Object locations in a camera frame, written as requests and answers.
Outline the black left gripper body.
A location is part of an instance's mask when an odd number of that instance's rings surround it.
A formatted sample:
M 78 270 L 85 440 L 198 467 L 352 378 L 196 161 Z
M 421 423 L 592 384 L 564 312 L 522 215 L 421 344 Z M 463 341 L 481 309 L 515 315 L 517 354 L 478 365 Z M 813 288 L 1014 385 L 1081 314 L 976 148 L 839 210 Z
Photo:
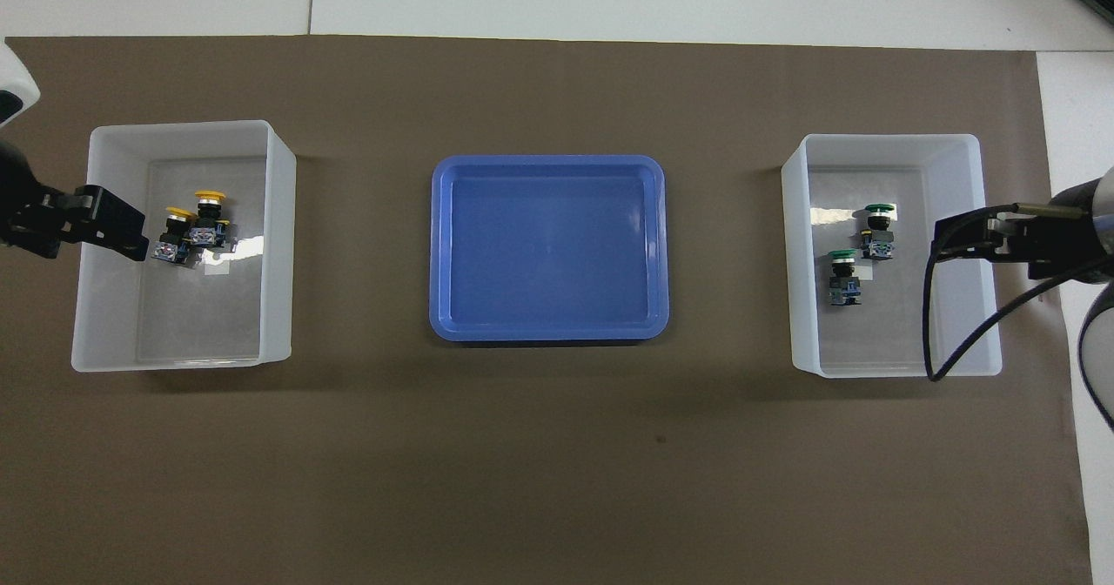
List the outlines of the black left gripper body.
M 1 216 L 3 220 L 67 220 L 79 197 L 37 181 L 25 154 L 1 142 Z

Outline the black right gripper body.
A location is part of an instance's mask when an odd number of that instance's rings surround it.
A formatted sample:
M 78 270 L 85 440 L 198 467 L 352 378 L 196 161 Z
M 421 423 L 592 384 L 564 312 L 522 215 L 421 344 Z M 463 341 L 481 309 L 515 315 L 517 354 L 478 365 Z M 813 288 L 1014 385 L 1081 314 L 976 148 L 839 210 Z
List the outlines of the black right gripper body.
M 1047 203 L 1017 203 L 1014 213 L 1027 220 L 1013 220 L 1015 231 L 1006 238 L 1007 261 L 1030 263 L 1030 238 L 1069 237 L 1089 245 L 1089 260 L 1110 254 L 1110 183 L 1089 181 L 1074 185 Z

